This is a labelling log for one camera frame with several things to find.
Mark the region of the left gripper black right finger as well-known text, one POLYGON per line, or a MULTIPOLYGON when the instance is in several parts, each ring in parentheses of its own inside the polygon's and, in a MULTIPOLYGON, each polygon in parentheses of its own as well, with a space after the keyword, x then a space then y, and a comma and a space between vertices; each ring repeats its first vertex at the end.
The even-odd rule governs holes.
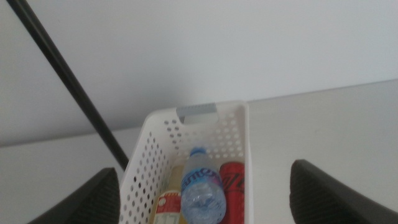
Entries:
POLYGON ((295 223, 397 224, 397 212, 358 193, 305 159, 292 164, 289 205, 295 223))

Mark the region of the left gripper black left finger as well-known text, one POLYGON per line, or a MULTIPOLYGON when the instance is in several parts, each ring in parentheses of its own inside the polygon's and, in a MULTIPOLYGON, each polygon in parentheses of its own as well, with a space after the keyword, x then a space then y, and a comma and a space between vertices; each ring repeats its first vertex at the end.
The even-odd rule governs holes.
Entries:
POLYGON ((120 194, 114 168, 104 168, 31 224, 113 224, 119 221, 120 194))

